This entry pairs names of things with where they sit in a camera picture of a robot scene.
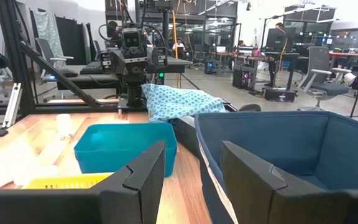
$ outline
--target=wooden tabletop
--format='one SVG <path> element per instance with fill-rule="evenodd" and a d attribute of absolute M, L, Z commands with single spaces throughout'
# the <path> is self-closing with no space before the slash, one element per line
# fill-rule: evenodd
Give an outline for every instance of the wooden tabletop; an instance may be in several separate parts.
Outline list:
<path fill-rule="evenodd" d="M 274 60 L 270 57 L 255 57 L 255 56 L 245 56 L 245 55 L 238 55 L 237 58 L 246 59 L 246 60 L 256 60 L 260 62 L 268 62 L 269 60 Z"/>
<path fill-rule="evenodd" d="M 24 151 L 30 151 L 41 166 L 58 166 L 59 175 L 81 174 L 74 155 L 74 146 L 88 126 L 103 123 L 146 123 L 147 113 L 81 113 L 72 114 L 74 136 L 60 140 L 56 114 L 29 115 L 9 128 L 9 134 L 0 138 L 0 181 L 8 179 L 13 164 L 25 161 Z M 200 163 L 181 144 L 178 144 L 173 174 L 163 183 L 157 223 L 211 223 L 201 190 Z M 12 182 L 2 189 L 19 189 Z"/>
<path fill-rule="evenodd" d="M 335 56 L 355 56 L 358 57 L 357 53 L 339 53 L 339 52 L 329 52 L 330 55 L 335 55 Z"/>
<path fill-rule="evenodd" d="M 235 52 L 211 52 L 213 55 L 219 55 L 219 56 L 236 56 L 237 53 Z"/>

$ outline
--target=white container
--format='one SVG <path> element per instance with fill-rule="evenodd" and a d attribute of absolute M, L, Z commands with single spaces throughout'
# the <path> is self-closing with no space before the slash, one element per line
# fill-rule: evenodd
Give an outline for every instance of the white container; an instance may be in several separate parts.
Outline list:
<path fill-rule="evenodd" d="M 73 127 L 69 114 L 59 114 L 56 116 L 56 123 L 58 135 L 61 140 L 66 140 L 73 137 Z"/>

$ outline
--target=dark blue fabric bin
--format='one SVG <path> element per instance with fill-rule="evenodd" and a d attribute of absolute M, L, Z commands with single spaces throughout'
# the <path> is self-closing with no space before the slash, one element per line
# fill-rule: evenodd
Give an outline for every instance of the dark blue fabric bin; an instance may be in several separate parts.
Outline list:
<path fill-rule="evenodd" d="M 322 189 L 358 189 L 356 120 L 326 111 L 214 113 L 197 115 L 195 126 L 200 150 L 224 190 L 222 141 L 233 142 Z M 210 176 L 202 172 L 207 164 L 202 158 L 200 163 L 212 221 L 232 223 L 223 205 L 219 206 Z"/>

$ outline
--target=blue patterned cloth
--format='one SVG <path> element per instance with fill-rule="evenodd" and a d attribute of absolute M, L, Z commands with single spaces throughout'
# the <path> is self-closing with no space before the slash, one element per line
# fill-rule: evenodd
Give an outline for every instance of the blue patterned cloth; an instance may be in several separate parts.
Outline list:
<path fill-rule="evenodd" d="M 143 84 L 150 121 L 168 121 L 201 113 L 226 112 L 222 99 L 202 90 L 184 90 L 164 85 Z"/>

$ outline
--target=keyboard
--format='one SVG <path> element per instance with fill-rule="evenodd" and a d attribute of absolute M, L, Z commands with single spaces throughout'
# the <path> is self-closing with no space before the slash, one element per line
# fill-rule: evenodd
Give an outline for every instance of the keyboard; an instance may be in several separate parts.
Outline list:
<path fill-rule="evenodd" d="M 80 74 L 103 74 L 102 65 L 100 62 L 91 62 L 80 71 Z"/>

